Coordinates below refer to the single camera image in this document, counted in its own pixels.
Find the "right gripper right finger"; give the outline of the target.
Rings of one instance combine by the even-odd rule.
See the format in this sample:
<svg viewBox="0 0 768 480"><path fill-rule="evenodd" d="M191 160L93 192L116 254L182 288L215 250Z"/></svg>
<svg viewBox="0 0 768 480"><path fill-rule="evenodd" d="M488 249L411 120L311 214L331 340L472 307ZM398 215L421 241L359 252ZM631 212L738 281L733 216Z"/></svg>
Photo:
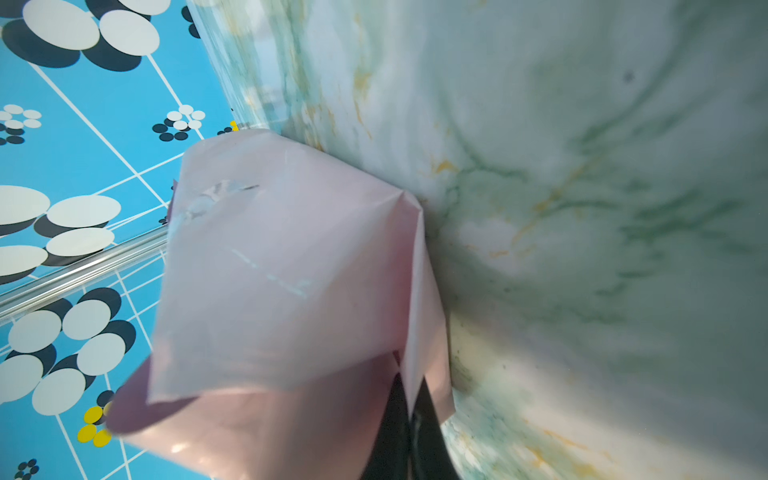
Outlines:
<svg viewBox="0 0 768 480"><path fill-rule="evenodd" d="M446 447L426 379L422 380L411 415L410 456L415 480L460 480Z"/></svg>

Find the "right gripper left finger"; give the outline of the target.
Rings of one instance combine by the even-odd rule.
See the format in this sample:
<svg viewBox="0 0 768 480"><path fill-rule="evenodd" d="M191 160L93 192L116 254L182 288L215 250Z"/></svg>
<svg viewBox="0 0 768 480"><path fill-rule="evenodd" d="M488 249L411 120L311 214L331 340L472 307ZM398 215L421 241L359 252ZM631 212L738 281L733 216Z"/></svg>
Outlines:
<svg viewBox="0 0 768 480"><path fill-rule="evenodd" d="M409 476L410 419L401 375L394 377L361 480L406 480Z"/></svg>

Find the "purple wrapping paper sheet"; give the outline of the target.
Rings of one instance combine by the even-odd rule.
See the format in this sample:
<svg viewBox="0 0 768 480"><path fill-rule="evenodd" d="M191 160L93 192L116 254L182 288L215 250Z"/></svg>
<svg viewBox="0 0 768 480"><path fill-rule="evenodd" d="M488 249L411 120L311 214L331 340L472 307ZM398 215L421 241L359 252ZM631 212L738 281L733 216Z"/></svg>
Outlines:
<svg viewBox="0 0 768 480"><path fill-rule="evenodd" d="M447 322L416 198L269 130L202 141L172 209L150 357L108 429L217 479L360 479L394 377L454 411Z"/></svg>

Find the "clear adhesive tape piece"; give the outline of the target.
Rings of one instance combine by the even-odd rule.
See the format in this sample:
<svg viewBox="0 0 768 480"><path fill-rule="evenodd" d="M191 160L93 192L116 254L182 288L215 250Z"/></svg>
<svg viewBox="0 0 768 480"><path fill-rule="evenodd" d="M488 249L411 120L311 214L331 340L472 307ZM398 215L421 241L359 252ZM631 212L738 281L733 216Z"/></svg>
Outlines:
<svg viewBox="0 0 768 480"><path fill-rule="evenodd" d="M180 226L189 223L196 218L206 215L224 199L244 191L256 189L257 187L257 184L244 185L233 180L222 180L198 194L187 207L179 209L177 213L173 209L169 210L166 216L166 224L168 226Z"/></svg>

